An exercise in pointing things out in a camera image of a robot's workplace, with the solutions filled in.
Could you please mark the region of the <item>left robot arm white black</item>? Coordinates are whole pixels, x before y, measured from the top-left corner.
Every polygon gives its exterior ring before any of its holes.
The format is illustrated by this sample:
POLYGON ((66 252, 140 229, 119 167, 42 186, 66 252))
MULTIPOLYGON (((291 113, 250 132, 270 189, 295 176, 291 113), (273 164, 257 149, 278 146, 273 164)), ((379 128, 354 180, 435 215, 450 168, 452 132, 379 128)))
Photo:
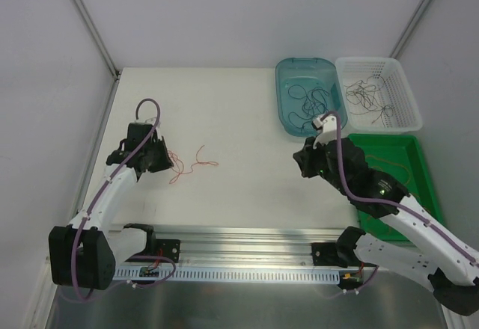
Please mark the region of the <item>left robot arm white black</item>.
POLYGON ((157 254, 156 234, 149 224, 126 224, 109 235, 126 194, 144 173, 172 168, 165 139, 152 123, 130 123, 126 138, 106 159, 97 193, 65 226, 49 233, 52 281, 76 289, 104 290, 115 269, 137 256, 149 261, 157 254))

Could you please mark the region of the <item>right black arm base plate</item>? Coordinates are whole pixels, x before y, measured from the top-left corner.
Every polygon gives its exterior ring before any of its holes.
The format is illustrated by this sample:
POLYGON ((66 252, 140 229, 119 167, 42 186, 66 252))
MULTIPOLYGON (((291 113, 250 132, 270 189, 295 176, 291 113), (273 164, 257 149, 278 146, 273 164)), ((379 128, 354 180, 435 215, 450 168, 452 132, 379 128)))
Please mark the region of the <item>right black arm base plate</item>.
POLYGON ((340 247, 335 242, 311 243, 311 257, 314 266, 347 268, 361 265, 360 260, 351 250, 340 247))

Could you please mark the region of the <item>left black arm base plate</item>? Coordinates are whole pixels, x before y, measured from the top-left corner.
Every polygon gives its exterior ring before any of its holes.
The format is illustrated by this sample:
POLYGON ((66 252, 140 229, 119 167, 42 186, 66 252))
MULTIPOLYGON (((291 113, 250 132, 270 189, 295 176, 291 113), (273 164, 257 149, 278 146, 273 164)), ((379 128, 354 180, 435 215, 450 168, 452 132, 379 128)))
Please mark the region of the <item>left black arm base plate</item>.
POLYGON ((152 248, 143 250, 142 256, 163 256, 178 263, 180 258, 181 240, 179 239, 156 239, 152 248))

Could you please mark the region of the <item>dark wire pulled from tangle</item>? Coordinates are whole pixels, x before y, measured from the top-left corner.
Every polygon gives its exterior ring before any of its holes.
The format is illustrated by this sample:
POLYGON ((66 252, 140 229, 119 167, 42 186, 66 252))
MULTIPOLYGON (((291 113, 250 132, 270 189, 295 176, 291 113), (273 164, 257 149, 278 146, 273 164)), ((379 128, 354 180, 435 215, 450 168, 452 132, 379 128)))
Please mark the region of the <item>dark wire pulled from tangle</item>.
POLYGON ((376 96, 379 95, 382 87, 383 84, 380 84, 379 78, 375 76, 346 85, 347 102, 351 105, 359 105, 367 111, 378 111, 382 107, 376 96))

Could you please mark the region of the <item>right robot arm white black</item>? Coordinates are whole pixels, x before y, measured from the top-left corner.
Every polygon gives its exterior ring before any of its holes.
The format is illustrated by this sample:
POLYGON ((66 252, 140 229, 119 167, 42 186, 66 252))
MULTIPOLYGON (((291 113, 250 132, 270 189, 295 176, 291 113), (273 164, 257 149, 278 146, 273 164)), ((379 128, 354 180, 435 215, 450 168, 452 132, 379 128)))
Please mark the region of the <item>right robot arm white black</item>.
POLYGON ((392 175, 371 168, 363 150, 349 138, 320 144, 309 137, 293 159, 302 177, 320 176, 357 210, 416 247, 391 245, 349 226, 335 243, 339 266, 363 262, 387 268, 420 284, 456 314, 478 311, 478 251, 444 228, 392 175))

